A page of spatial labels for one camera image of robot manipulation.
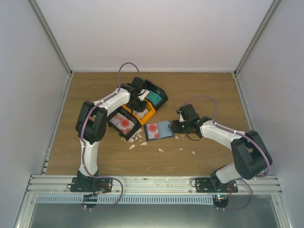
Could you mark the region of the navy blue card holder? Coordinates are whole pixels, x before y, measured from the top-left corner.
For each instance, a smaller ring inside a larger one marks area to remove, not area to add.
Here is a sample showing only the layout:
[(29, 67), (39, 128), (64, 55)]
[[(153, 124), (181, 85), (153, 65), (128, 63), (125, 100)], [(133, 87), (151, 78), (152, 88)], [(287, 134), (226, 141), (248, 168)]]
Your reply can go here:
[[(162, 122), (157, 122), (156, 124), (158, 125), (160, 137), (154, 140), (174, 137), (174, 133), (171, 130), (171, 121), (162, 121)], [(147, 141), (153, 141), (148, 139), (147, 125), (148, 124), (144, 125), (145, 138)]]

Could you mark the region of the black bin with red cards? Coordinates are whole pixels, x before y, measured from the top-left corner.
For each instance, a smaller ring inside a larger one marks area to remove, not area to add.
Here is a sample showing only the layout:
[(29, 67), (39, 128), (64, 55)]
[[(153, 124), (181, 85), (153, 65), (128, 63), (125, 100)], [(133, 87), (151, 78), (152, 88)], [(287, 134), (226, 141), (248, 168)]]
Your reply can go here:
[(108, 126), (114, 128), (125, 140), (130, 140), (142, 127), (138, 119), (122, 106), (114, 110), (107, 120)]

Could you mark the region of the red circle white card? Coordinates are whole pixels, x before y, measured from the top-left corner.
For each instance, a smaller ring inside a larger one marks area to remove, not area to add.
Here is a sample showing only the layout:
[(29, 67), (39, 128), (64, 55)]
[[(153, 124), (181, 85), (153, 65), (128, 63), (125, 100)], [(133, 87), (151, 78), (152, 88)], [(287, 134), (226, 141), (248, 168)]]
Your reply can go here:
[(147, 133), (149, 140), (158, 139), (160, 137), (158, 125), (155, 123), (151, 123), (147, 125)]

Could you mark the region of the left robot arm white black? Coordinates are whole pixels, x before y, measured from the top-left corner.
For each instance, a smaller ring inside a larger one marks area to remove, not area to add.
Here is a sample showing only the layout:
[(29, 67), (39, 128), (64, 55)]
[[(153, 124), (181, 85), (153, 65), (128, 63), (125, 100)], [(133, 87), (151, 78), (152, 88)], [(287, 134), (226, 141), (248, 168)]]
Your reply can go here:
[(95, 101), (86, 101), (81, 107), (76, 131), (81, 143), (81, 165), (72, 181), (71, 191), (92, 192), (98, 186), (97, 156), (99, 143), (105, 135), (108, 116), (122, 105), (131, 110), (144, 111), (147, 102), (145, 81), (135, 77), (131, 83), (119, 85), (108, 96)]

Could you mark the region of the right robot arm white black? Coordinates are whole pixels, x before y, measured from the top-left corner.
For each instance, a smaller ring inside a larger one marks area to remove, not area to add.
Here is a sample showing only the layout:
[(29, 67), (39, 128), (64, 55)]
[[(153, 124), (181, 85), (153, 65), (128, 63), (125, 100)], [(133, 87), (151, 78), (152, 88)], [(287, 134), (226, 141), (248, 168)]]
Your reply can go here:
[(195, 134), (199, 139), (213, 140), (232, 152), (233, 163), (210, 175), (210, 186), (215, 192), (222, 192), (232, 181), (257, 177), (262, 171), (266, 171), (262, 177), (269, 174), (273, 160), (258, 132), (240, 132), (209, 117), (200, 118), (191, 104), (181, 106), (177, 114), (179, 120), (171, 124), (174, 133)]

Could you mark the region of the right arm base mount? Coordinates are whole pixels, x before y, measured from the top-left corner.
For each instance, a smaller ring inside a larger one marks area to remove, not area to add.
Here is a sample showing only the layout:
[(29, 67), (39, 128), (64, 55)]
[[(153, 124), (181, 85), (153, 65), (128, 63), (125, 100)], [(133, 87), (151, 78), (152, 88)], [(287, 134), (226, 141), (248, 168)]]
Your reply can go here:
[(237, 193), (238, 185), (235, 180), (228, 183), (214, 183), (210, 177), (196, 177), (190, 180), (190, 185), (197, 193)]

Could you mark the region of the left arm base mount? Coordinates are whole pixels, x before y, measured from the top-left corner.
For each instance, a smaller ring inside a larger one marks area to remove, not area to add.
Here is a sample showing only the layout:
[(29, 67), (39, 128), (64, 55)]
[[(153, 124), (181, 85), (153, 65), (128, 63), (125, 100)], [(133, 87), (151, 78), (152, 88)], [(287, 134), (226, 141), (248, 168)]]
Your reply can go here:
[(66, 188), (71, 192), (108, 193), (112, 191), (112, 182), (113, 180), (109, 178), (74, 177)]

